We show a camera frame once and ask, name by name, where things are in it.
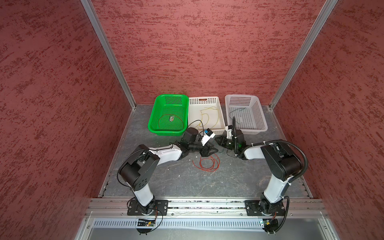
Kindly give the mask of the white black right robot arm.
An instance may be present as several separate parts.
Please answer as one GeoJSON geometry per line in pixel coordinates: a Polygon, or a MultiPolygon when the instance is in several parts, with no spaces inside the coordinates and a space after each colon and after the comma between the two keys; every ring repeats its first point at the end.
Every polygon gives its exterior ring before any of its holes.
{"type": "Polygon", "coordinates": [[[260,211],[270,216],[283,207],[285,193],[293,181],[308,169],[309,160],[295,144],[284,140],[272,140],[248,145],[240,130],[229,130],[230,134],[216,137],[217,144],[234,152],[242,160],[264,159],[271,171],[267,188],[260,198],[260,211]]]}

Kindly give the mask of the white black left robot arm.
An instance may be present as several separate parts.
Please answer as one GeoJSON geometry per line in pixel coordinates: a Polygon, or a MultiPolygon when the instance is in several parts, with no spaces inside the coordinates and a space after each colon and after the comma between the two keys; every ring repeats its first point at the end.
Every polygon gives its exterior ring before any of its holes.
{"type": "Polygon", "coordinates": [[[215,136],[211,129],[200,133],[195,128],[187,128],[180,141],[170,143],[166,147],[149,148],[139,145],[119,167],[117,180],[133,192],[139,206],[153,210],[155,196],[148,183],[156,167],[179,161],[189,153],[199,153],[204,158],[216,154],[218,150],[210,143],[215,136]]]}

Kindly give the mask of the cream perforated basket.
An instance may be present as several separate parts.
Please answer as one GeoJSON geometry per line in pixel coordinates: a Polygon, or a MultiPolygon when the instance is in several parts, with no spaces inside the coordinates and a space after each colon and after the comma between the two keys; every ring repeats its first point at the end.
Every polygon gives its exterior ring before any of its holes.
{"type": "Polygon", "coordinates": [[[226,125],[219,97],[189,98],[188,124],[199,132],[211,129],[216,135],[222,135],[226,125]]]}

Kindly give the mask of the translucent white slotted basket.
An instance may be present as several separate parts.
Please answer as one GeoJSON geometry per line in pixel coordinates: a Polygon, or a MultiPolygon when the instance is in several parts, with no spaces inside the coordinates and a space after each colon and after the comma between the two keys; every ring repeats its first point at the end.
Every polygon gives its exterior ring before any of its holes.
{"type": "Polygon", "coordinates": [[[268,130],[261,102],[257,96],[226,95],[226,115],[228,125],[236,120],[236,129],[245,135],[257,135],[268,130]]]}

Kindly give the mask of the green plastic basket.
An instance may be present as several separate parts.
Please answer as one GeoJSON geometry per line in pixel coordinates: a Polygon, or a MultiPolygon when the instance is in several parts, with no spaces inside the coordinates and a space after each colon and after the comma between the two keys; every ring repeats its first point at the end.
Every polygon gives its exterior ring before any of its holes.
{"type": "Polygon", "coordinates": [[[186,95],[156,97],[148,123],[151,133],[158,136],[181,136],[188,126],[189,98],[186,95]]]}

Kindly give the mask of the right small circuit board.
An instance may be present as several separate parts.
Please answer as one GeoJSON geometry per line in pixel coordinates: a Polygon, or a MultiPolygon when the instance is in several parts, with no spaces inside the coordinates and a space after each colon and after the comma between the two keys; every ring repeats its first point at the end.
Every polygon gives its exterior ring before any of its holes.
{"type": "Polygon", "coordinates": [[[277,219],[274,220],[263,220],[263,230],[268,234],[275,234],[277,229],[279,228],[279,221],[277,219]]]}

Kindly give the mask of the small circuit board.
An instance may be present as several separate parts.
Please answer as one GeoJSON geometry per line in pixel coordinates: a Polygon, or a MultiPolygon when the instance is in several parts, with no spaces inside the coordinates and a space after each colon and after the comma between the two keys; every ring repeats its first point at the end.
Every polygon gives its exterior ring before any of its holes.
{"type": "Polygon", "coordinates": [[[138,227],[153,228],[156,226],[155,220],[138,219],[138,227]]]}
{"type": "Polygon", "coordinates": [[[275,234],[277,229],[279,228],[279,221],[277,219],[274,220],[263,220],[263,230],[268,234],[275,234]]]}

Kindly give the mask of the left small circuit board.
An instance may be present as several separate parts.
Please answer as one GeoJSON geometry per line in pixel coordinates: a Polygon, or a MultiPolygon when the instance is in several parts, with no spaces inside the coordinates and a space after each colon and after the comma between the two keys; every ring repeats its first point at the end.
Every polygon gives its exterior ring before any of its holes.
{"type": "Polygon", "coordinates": [[[155,220],[138,219],[138,227],[153,228],[156,226],[155,220]]]}

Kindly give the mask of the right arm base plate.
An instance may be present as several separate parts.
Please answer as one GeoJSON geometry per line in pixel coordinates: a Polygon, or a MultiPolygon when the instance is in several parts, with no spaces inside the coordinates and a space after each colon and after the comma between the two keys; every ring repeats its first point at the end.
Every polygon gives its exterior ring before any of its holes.
{"type": "Polygon", "coordinates": [[[270,203],[268,200],[246,200],[247,216],[283,216],[286,213],[283,201],[270,203]]]}

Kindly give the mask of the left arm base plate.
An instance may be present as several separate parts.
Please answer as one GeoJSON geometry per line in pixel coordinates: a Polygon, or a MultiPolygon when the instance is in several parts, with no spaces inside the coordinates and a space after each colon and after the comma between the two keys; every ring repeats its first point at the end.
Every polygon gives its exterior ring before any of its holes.
{"type": "Polygon", "coordinates": [[[128,216],[166,216],[168,211],[168,200],[152,200],[147,206],[142,206],[136,199],[127,203],[128,216]]]}

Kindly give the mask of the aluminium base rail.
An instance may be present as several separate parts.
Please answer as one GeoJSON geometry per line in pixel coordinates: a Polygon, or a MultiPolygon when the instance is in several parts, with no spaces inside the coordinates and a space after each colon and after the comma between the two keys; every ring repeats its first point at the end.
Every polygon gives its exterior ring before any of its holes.
{"type": "Polygon", "coordinates": [[[339,236],[330,220],[329,214],[320,199],[283,200],[286,213],[283,216],[247,216],[245,201],[242,198],[160,198],[168,200],[166,216],[128,216],[125,198],[92,199],[86,211],[83,223],[76,235],[77,240],[89,240],[95,228],[92,224],[96,218],[112,219],[259,219],[279,221],[279,226],[290,219],[314,220],[320,225],[320,232],[327,240],[338,240],[339,236]]]}

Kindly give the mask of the aluminium corner post right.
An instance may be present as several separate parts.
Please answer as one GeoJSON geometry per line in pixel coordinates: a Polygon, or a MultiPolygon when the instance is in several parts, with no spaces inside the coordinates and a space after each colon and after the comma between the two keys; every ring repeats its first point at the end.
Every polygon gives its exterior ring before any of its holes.
{"type": "Polygon", "coordinates": [[[285,92],[286,88],[289,86],[295,73],[299,69],[301,63],[303,62],[304,58],[306,57],[307,53],[309,52],[310,48],[312,47],[313,43],[315,42],[317,36],[319,35],[320,31],[322,30],[324,24],[326,23],[327,19],[331,15],[337,3],[338,3],[338,0],[325,1],[309,33],[307,34],[303,44],[301,45],[301,48],[297,53],[291,67],[289,68],[280,87],[278,88],[276,94],[274,95],[272,101],[269,104],[269,108],[271,111],[273,111],[277,106],[279,100],[283,96],[283,93],[285,92]]]}

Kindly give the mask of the aluminium corner post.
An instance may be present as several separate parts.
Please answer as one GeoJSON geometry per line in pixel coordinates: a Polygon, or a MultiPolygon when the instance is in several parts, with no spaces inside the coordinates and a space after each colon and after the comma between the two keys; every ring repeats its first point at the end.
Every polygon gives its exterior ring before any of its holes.
{"type": "Polygon", "coordinates": [[[274,95],[272,101],[269,104],[269,108],[271,111],[273,111],[277,106],[279,100],[283,96],[283,93],[285,92],[286,88],[289,86],[295,73],[299,69],[301,63],[303,62],[304,58],[306,57],[307,53],[309,52],[310,48],[312,47],[313,43],[315,42],[317,36],[319,35],[320,31],[322,30],[324,24],[326,23],[327,19],[331,15],[337,3],[338,3],[338,0],[325,1],[309,33],[307,34],[303,44],[301,45],[301,48],[297,53],[291,67],[289,68],[280,87],[278,88],[276,94],[274,95]]]}
{"type": "Polygon", "coordinates": [[[97,16],[96,10],[93,6],[92,1],[90,0],[81,0],[81,3],[85,9],[85,12],[93,26],[93,29],[104,49],[104,52],[112,66],[113,71],[115,72],[115,75],[126,95],[126,98],[128,99],[130,106],[133,110],[137,108],[137,103],[134,99],[134,96],[129,88],[129,85],[127,83],[127,80],[123,74],[123,71],[118,63],[118,60],[114,54],[114,51],[109,43],[109,40],[107,38],[107,35],[102,27],[102,24],[97,16]]]}

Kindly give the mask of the aluminium corner post left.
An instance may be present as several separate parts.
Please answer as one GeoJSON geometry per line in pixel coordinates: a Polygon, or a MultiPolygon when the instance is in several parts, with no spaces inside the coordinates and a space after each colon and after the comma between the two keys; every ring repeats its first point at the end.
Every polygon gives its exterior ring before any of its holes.
{"type": "Polygon", "coordinates": [[[96,10],[93,6],[92,1],[90,0],[81,0],[81,3],[85,9],[85,12],[93,26],[93,29],[104,49],[104,52],[112,66],[113,71],[115,72],[115,75],[126,95],[126,98],[128,99],[130,106],[133,110],[137,108],[137,103],[134,99],[134,96],[129,88],[129,85],[127,83],[127,80],[123,74],[123,71],[118,63],[118,60],[114,54],[114,51],[109,43],[109,40],[107,38],[107,35],[102,27],[102,24],[97,16],[96,10]]]}

